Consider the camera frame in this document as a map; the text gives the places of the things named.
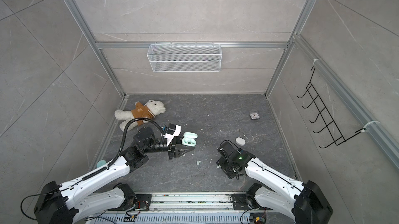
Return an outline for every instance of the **white wire mesh basket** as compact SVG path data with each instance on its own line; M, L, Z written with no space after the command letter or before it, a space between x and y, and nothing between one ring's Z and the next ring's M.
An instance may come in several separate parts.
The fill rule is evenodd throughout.
M213 43L152 44L147 57L154 72L219 72L222 47Z

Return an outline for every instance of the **robotic arm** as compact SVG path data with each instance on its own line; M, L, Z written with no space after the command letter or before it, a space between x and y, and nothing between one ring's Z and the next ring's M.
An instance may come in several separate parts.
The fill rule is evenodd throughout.
M172 159L194 150L193 146L182 144L180 130L180 126L169 124L168 128L162 129L162 138L156 139L150 127L141 128L133 137L132 144L120 152L114 162L110 161L60 185L55 181L46 184L34 208L37 222L72 224L106 209L133 209L136 196L127 184L120 184L104 193L93 192L141 167L148 161L147 152L167 152L169 159Z
M330 220L332 207L316 183L308 181L305 184L283 175L253 154L238 147L234 149L230 142L222 142L218 152L222 157L217 165L229 178L245 170L247 176L269 188L255 183L248 190L246 200L253 209L276 210L292 218L296 224L327 224Z

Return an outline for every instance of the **white stuffed animal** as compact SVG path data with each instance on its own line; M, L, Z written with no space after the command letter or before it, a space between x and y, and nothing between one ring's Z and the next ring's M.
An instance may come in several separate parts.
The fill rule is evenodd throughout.
M132 111L115 111L115 118L117 120L125 120L121 123L121 125L119 125L122 131L124 131L126 124L133 118L146 117L152 119L153 117L161 113L165 113L166 111L164 104L161 101L150 100L145 105L142 105L142 103L140 102L136 102L135 105L136 108ZM143 123L147 123L147 121L133 122L132 124L130 124L127 130L129 131L136 126L142 125Z

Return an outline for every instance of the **teddy bear leg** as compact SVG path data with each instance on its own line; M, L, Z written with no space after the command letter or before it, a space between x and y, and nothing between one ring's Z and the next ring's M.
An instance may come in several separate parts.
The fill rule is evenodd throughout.
M124 131L124 129L125 129L125 127L126 127L126 124L127 124L130 120L132 120L132 119L127 119L126 121L122 122L122 123L119 125L119 128L120 128L122 131ZM133 128L136 127L136 126L137 126L137 122L133 122L133 123L131 123L131 124L129 125L129 127L128 127L127 130L129 131L129 130L133 129Z
M130 120L133 119L133 114L131 111L116 110L115 118L117 120Z

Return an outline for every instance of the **dark gray marble floor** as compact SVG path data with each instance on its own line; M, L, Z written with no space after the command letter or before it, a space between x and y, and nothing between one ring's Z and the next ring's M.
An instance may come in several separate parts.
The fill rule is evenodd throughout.
M174 123L182 126L182 132L198 134L193 152L169 160L166 152L148 153L149 161L129 175L111 182L106 191L118 182L128 183L133 191L246 191L257 182L247 176L229 179L216 161L217 148L225 139L235 142L244 138L244 150L253 153L270 167L293 177L292 164L283 146L272 112L263 95L131 95L125 110L134 103L159 100L166 112L154 118L159 125ZM257 111L260 119L252 120L249 112ZM140 127L150 126L147 123ZM153 127L157 137L159 131ZM128 132L125 148L130 145L137 128ZM111 160L121 143L122 131L117 127L104 159Z

